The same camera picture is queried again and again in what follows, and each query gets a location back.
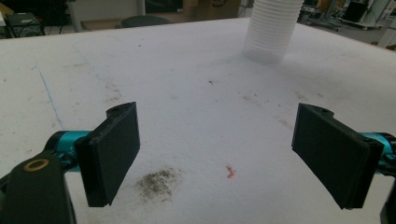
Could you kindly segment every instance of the black object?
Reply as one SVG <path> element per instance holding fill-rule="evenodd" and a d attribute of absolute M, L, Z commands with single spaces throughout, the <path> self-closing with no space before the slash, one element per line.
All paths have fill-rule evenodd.
<path fill-rule="evenodd" d="M 31 12 L 44 26 L 66 25 L 66 0 L 0 0 L 14 12 Z"/>
<path fill-rule="evenodd" d="M 8 30 L 5 26 L 0 26 L 0 39 L 9 38 Z"/>
<path fill-rule="evenodd" d="M 299 105 L 292 149 L 341 208 L 362 208 L 382 148 L 334 119 L 333 112 Z"/>
<path fill-rule="evenodd" d="M 29 37 L 44 35 L 41 23 L 33 13 L 8 13 L 7 26 L 14 37 Z"/>
<path fill-rule="evenodd" d="M 146 13 L 180 12 L 183 0 L 146 0 Z"/>
<path fill-rule="evenodd" d="M 74 142 L 78 163 L 58 151 L 68 132 L 57 132 L 41 153 L 0 179 L 1 224 L 76 223 L 64 173 L 77 165 L 89 206 L 112 203 L 140 142 L 135 103 L 115 106 L 106 114 L 98 128 Z"/>
<path fill-rule="evenodd" d="M 366 3 L 350 2 L 343 17 L 346 21 L 359 22 L 364 12 L 367 10 Z"/>
<path fill-rule="evenodd" d="M 165 25 L 171 22 L 162 17 L 156 16 L 133 16 L 128 19 L 121 21 L 121 28 L 133 28 L 141 26 L 152 26 L 152 25 Z"/>
<path fill-rule="evenodd" d="M 111 204 L 139 151 L 136 105 L 107 110 L 107 119 L 75 143 L 90 207 Z"/>

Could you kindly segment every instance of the floor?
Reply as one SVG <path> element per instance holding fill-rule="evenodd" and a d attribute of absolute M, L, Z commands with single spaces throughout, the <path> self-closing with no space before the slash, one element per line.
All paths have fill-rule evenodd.
<path fill-rule="evenodd" d="M 359 40 L 364 43 L 373 44 L 377 43 L 382 35 L 387 31 L 387 28 L 391 23 L 391 19 L 379 21 L 378 26 L 382 28 L 372 28 L 368 30 L 363 30 L 360 26 L 340 22 L 337 20 L 333 20 L 332 22 L 341 26 L 341 29 L 338 32 L 325 27 L 313 27 L 336 35 L 342 35 L 351 39 Z"/>
<path fill-rule="evenodd" d="M 338 23 L 341 26 L 341 29 L 337 32 L 325 27 L 320 27 L 320 26 L 312 26 L 315 27 L 319 30 L 323 30 L 329 33 L 333 33 L 336 35 L 342 35 L 351 39 L 359 40 L 361 42 L 367 43 L 367 44 L 376 44 L 379 39 L 382 37 L 382 35 L 387 31 L 387 27 L 390 25 L 392 19 L 388 19 L 385 21 L 379 21 L 378 24 L 382 26 L 382 28 L 375 28 L 375 29 L 369 29 L 369 30 L 362 30 L 361 27 L 353 25 L 353 24 L 347 24 L 344 22 L 340 21 L 333 21 L 335 23 Z M 46 35 L 63 35 L 63 34 L 72 34 L 74 33 L 73 26 L 66 25 L 64 27 L 59 27 L 59 26 L 48 26 L 45 28 L 45 33 Z"/>

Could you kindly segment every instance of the stack of cups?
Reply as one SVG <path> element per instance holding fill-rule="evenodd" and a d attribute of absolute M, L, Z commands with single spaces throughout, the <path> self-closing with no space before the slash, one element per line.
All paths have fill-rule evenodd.
<path fill-rule="evenodd" d="M 255 0 L 244 54 L 261 63 L 280 63 L 303 0 Z"/>

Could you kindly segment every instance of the dark stain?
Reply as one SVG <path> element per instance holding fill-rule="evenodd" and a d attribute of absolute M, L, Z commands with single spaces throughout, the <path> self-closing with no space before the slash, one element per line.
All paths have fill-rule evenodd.
<path fill-rule="evenodd" d="M 288 129 L 294 130 L 294 125 L 288 123 L 286 120 L 280 119 L 279 122 L 280 122 L 281 124 L 285 125 Z"/>
<path fill-rule="evenodd" d="M 110 98 L 110 99 L 105 100 L 105 102 L 106 102 L 106 103 L 108 103 L 108 102 L 114 102 L 114 101 L 118 101 L 119 99 L 120 99 L 119 96 L 115 96 L 115 97 L 113 97 L 113 98 Z"/>
<path fill-rule="evenodd" d="M 301 101 L 308 101 L 308 98 L 306 98 L 304 95 L 302 95 L 301 93 L 299 93 L 298 91 L 295 91 L 297 97 L 299 100 Z"/>
<path fill-rule="evenodd" d="M 218 81 L 217 80 L 209 80 L 209 81 L 207 81 L 208 83 L 210 83 L 210 85 L 212 85 L 212 86 L 214 86 L 215 85 L 215 83 L 217 83 Z"/>
<path fill-rule="evenodd" d="M 181 181 L 181 172 L 173 168 L 162 169 L 156 173 L 150 173 L 137 181 L 135 187 L 145 202 L 170 201 L 173 190 Z"/>

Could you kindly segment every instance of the white table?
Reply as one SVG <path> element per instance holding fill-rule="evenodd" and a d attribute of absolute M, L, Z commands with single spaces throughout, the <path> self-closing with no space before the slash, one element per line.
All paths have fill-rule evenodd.
<path fill-rule="evenodd" d="M 67 174 L 78 223 L 379 223 L 393 178 L 342 211 L 291 150 L 300 102 L 359 132 L 396 134 L 394 52 L 297 25 L 285 60 L 242 48 L 248 19 L 0 41 L 0 176 L 59 130 L 92 130 L 137 102 L 141 149 L 112 206 L 89 208 Z M 228 179 L 227 163 L 236 170 Z M 173 168 L 165 202 L 136 183 Z"/>

